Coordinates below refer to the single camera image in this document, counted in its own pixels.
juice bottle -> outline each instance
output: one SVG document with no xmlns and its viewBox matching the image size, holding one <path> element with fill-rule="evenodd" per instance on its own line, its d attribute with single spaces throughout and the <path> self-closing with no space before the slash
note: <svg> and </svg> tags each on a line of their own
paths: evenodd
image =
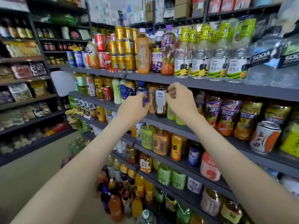
<svg viewBox="0 0 299 224">
<path fill-rule="evenodd" d="M 173 160 L 178 161 L 181 159 L 181 149 L 185 137 L 173 134 L 171 138 L 171 157 Z"/>
<path fill-rule="evenodd" d="M 162 75 L 174 74 L 174 55 L 176 35 L 172 32 L 172 25 L 166 25 L 166 33 L 162 36 Z"/>
<path fill-rule="evenodd" d="M 145 179 L 144 177 L 141 177 L 139 174 L 136 174 L 135 176 L 135 195 L 138 198 L 143 198 L 144 195 L 144 184 Z"/>
<path fill-rule="evenodd" d="M 150 173 L 152 170 L 152 158 L 148 154 L 142 152 L 139 157 L 140 170 L 144 173 Z"/>
<path fill-rule="evenodd" d="M 112 195 L 109 200 L 109 209 L 111 218 L 114 222 L 121 222 L 123 220 L 123 211 L 121 209 L 121 200 L 118 196 Z"/>
<path fill-rule="evenodd" d="M 153 144 L 152 149 L 156 154 L 159 154 L 161 156 L 166 156 L 169 152 L 170 147 L 170 137 L 169 133 L 166 130 L 159 129 L 156 133 L 153 135 Z"/>
<path fill-rule="evenodd" d="M 145 28 L 140 28 L 139 33 L 136 39 L 138 73 L 148 74 L 150 72 L 150 44 L 145 35 Z"/>
</svg>

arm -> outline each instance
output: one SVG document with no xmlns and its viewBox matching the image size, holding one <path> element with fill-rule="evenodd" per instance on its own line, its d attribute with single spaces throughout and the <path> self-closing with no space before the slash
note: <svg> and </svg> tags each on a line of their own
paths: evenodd
<svg viewBox="0 0 299 224">
<path fill-rule="evenodd" d="M 129 96 L 118 115 L 88 146 L 56 173 L 17 214 L 11 224 L 66 224 L 76 214 L 113 147 L 148 112 L 144 93 Z"/>
<path fill-rule="evenodd" d="M 168 90 L 168 105 L 197 135 L 255 224 L 297 223 L 299 201 L 208 124 L 187 87 L 176 82 Z"/>
</svg>

soda can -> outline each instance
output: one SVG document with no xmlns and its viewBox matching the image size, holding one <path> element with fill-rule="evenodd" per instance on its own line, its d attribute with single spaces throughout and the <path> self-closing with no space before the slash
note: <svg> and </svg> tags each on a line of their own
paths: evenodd
<svg viewBox="0 0 299 224">
<path fill-rule="evenodd" d="M 66 51 L 66 56 L 68 57 L 68 62 L 69 62 L 70 67 L 76 67 L 74 52 Z"/>
<path fill-rule="evenodd" d="M 112 68 L 110 53 L 104 52 L 104 54 L 105 54 L 105 68 L 110 69 Z"/>
<path fill-rule="evenodd" d="M 105 53 L 104 52 L 98 52 L 97 55 L 99 57 L 100 68 L 105 68 Z"/>
<path fill-rule="evenodd" d="M 97 46 L 97 50 L 99 52 L 106 51 L 105 36 L 103 34 L 95 34 L 95 45 Z"/>
<path fill-rule="evenodd" d="M 259 122 L 249 143 L 251 149 L 261 154 L 267 154 L 274 147 L 280 133 L 281 129 L 278 124 L 269 121 Z"/>
<path fill-rule="evenodd" d="M 83 57 L 81 51 L 74 51 L 75 61 L 77 67 L 84 67 L 83 65 Z"/>
<path fill-rule="evenodd" d="M 105 86 L 103 88 L 104 90 L 104 100 L 105 101 L 111 101 L 111 89 L 110 86 Z"/>
</svg>

gold can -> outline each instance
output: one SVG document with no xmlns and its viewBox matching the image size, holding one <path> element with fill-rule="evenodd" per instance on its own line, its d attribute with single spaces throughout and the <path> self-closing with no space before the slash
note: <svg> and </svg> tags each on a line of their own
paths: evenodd
<svg viewBox="0 0 299 224">
<path fill-rule="evenodd" d="M 133 71 L 135 70 L 135 59 L 132 55 L 125 56 L 125 71 Z"/>
<path fill-rule="evenodd" d="M 108 41 L 108 51 L 110 52 L 110 54 L 116 54 L 115 41 Z"/>
<path fill-rule="evenodd" d="M 125 57 L 122 54 L 116 55 L 116 61 L 117 61 L 119 69 L 125 69 L 126 68 Z"/>
<path fill-rule="evenodd" d="M 116 54 L 123 54 L 123 41 L 121 39 L 116 40 Z"/>
<path fill-rule="evenodd" d="M 123 53 L 124 55 L 134 55 L 133 40 L 130 40 L 128 38 L 123 39 Z"/>
<path fill-rule="evenodd" d="M 136 39 L 138 37 L 138 29 L 137 28 L 132 28 L 132 32 L 133 32 L 133 40 L 136 41 Z"/>
<path fill-rule="evenodd" d="M 133 31 L 131 27 L 126 26 L 125 27 L 125 37 L 129 38 L 129 39 L 133 39 Z"/>
<path fill-rule="evenodd" d="M 125 31 L 123 26 L 116 26 L 115 34 L 116 34 L 116 39 L 123 39 L 125 37 Z"/>
</svg>

blue can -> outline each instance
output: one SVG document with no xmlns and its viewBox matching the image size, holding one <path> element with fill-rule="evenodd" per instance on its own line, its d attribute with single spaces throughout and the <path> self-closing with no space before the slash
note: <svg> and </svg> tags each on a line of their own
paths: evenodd
<svg viewBox="0 0 299 224">
<path fill-rule="evenodd" d="M 76 67 L 75 57 L 73 51 L 66 51 L 70 67 Z"/>
<path fill-rule="evenodd" d="M 84 67 L 82 51 L 74 51 L 74 56 L 77 67 Z"/>
</svg>

